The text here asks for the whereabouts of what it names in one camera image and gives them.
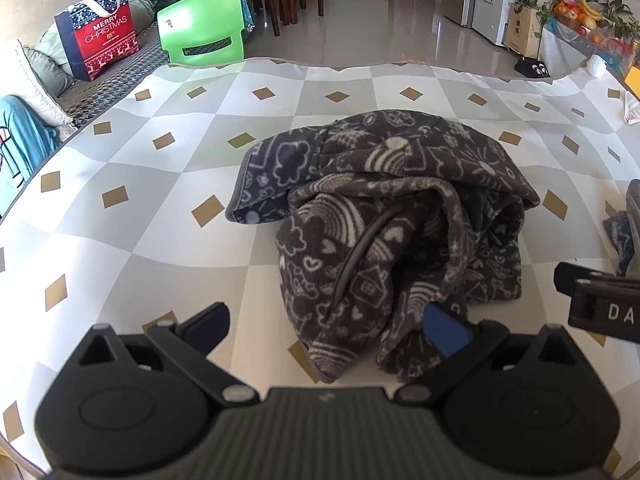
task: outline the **checkered tablecloth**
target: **checkered tablecloth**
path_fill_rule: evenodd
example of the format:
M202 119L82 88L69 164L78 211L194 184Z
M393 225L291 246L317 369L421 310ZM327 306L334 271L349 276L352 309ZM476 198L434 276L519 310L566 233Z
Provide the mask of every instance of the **checkered tablecloth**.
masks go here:
M550 84L419 64L160 67L63 146L0 224L0 431L46 469L34 412L85 331L108 322L141 332L214 301L229 306L232 326L211 359L263 393L313 385L288 351L296 336L278 287L277 225L232 224L221 212L257 140L369 110L421 110L500 140L543 205L520 236L523 297L472 306L472 319L529 333L565 324L556 263L613 271L602 221L640 175L640 128L625 123L623 98L610 75L584 69ZM623 414L610 462L623 474L640 458L639 348L570 333ZM336 383L345 384L397 386L370 356Z

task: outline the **white cushion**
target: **white cushion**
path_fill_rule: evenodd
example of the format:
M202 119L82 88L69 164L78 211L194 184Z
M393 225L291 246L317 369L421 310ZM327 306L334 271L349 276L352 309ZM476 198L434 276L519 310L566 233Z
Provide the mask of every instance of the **white cushion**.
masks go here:
M49 95L31 69L18 40L0 44L0 97L15 95L28 104L45 126L70 124L73 119Z

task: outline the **gray patterned garment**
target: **gray patterned garment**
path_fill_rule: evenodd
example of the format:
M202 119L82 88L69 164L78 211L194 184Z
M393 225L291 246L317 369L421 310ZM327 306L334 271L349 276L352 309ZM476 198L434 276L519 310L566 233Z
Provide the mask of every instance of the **gray patterned garment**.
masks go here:
M540 199L500 144L458 122L380 110L299 128L246 154L226 217L276 234L290 322L323 380L376 346L401 381L442 356L434 301L519 298L517 237Z

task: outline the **metal screw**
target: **metal screw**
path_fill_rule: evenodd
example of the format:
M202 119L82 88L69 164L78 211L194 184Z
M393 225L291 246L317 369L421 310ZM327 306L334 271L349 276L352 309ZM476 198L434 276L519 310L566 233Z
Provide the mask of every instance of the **metal screw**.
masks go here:
M222 398L226 402L233 402L239 404L240 402L248 402L255 396L255 390L248 387L246 384L234 384L233 386L227 386L222 390Z
M404 402L426 402L431 397L431 390L421 384L409 384L400 390L400 399Z

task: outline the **shopping bag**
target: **shopping bag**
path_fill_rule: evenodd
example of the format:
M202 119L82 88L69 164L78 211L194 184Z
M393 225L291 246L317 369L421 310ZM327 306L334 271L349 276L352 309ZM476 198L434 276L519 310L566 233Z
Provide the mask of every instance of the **shopping bag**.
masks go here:
M138 51L129 0L82 0L57 15L56 25L76 79L93 81Z

